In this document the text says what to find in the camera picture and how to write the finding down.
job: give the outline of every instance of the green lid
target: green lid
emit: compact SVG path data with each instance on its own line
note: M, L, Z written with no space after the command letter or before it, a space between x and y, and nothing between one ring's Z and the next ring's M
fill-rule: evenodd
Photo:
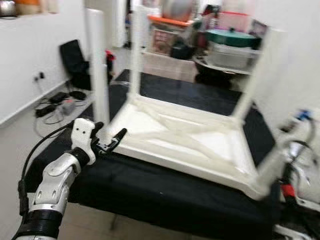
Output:
M217 44L224 44L232 47L252 47L256 37L250 34L230 30L213 29L206 31L206 39Z

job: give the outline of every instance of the tiled floor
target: tiled floor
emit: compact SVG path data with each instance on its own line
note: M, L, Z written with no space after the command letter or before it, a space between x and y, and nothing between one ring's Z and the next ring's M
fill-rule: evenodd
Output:
M130 53L128 50L113 49L117 60L115 72L118 75L129 67ZM68 123L76 118L89 104L90 98L84 106L79 106L61 123ZM17 181L21 173L23 162L31 148L41 139L33 130L34 111L29 110L20 115L13 123L0 129L0 239L11 239L16 232L20 217L18 215ZM58 126L38 123L38 130L45 135ZM50 142L48 140L39 153ZM114 214L90 207L69 203L60 229L59 240L204 240L186 233L172 231L150 225L145 222L118 216L114 230L110 230Z

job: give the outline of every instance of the baseboard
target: baseboard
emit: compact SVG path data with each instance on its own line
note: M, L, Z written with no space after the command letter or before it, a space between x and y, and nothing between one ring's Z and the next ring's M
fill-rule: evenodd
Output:
M51 89L49 89L48 91L46 91L44 94L36 97L34 100L28 102L27 104L23 105L22 107L20 107L17 111L13 112L12 114L10 114L9 116L5 117L4 119L2 119L0 121L0 129L5 128L7 126L9 126L13 121L15 121L19 116L21 116L22 114L24 114L25 112L29 111L30 109L33 109L35 106L37 106L37 104L39 103L39 101L43 98L43 97L51 97L53 96L56 92L61 91L61 89L63 89L65 87L65 81L59 83L57 86L52 87Z

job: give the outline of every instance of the black table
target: black table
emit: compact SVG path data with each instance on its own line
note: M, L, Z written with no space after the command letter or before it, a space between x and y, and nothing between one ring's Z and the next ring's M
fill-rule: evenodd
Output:
M118 81L128 79L125 70ZM126 100L128 88L109 88L110 117ZM143 96L229 115L241 93L142 74ZM92 118L90 106L80 117ZM274 145L274 139L254 107L244 132L255 165ZM71 130L65 130L33 161L27 173L29 192L35 192L45 166L70 149ZM195 176L111 153L83 169L70 190L69 201L145 221L164 228L216 239L271 239L279 218L279 186L262 201Z

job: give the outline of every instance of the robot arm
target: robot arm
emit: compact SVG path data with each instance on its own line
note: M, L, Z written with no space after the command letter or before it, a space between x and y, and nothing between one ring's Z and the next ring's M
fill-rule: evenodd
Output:
M67 206L70 187L86 165L96 161L92 146L111 152L125 136L122 129L109 145L100 145L96 133L102 122L93 123L83 118L74 121L72 149L63 153L43 170L43 179L35 192L31 208L16 234L17 240L56 240Z

